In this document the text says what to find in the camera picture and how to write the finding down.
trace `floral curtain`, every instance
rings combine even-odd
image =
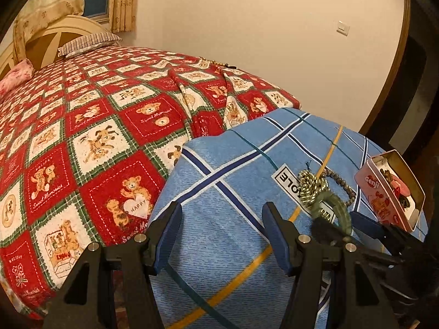
[[[108,0],[108,18],[111,32],[136,28],[137,0]]]
[[[67,15],[82,15],[84,0],[28,0],[14,23],[14,59],[26,58],[26,43],[54,21]]]

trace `pink pillow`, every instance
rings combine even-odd
[[[34,68],[29,59],[25,59],[13,67],[0,81],[0,99],[12,89],[32,79]]]

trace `blue cloth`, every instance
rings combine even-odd
[[[327,167],[356,191],[349,210],[375,218],[354,174],[367,157],[381,152],[364,136],[346,128],[340,131],[338,124],[295,109],[278,109],[220,136],[187,143],[151,217],[157,218],[173,200],[182,204],[183,221],[169,264],[152,278],[165,327],[278,328],[293,278],[282,272],[267,250],[261,211],[265,202],[273,201],[289,219],[298,204],[272,175],[284,163],[297,175],[307,162],[316,174],[331,153]],[[332,179],[329,185],[347,200]],[[296,228],[310,234],[310,216],[304,210],[297,213]],[[413,235],[423,239],[426,232],[422,213]],[[323,281],[319,329],[325,327],[328,314],[329,277],[323,276]]]

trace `pillow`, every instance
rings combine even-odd
[[[81,36],[75,39],[72,39],[70,42],[67,42],[62,47],[58,48],[58,55],[65,56],[69,53],[77,51],[79,49],[96,45],[102,42],[110,42],[110,41],[121,41],[117,35],[114,35],[110,32],[101,32],[94,33],[92,35]]]
[[[12,89],[32,79],[34,68],[29,59],[25,59],[13,67],[0,81],[0,99]]]
[[[69,59],[69,58],[73,58],[76,56],[80,56],[81,54],[90,52],[90,51],[94,51],[95,49],[101,48],[101,47],[107,47],[107,46],[111,46],[113,44],[115,44],[116,41],[108,41],[108,42],[102,42],[102,43],[98,43],[97,45],[92,45],[92,46],[87,46],[81,49],[78,49],[76,51],[73,51],[71,53],[69,53],[68,55],[65,56],[65,59]]]

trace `red checkered bedspread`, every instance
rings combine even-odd
[[[0,105],[0,282],[46,313],[91,241],[144,230],[183,144],[299,102],[237,69],[106,47],[38,71]]]

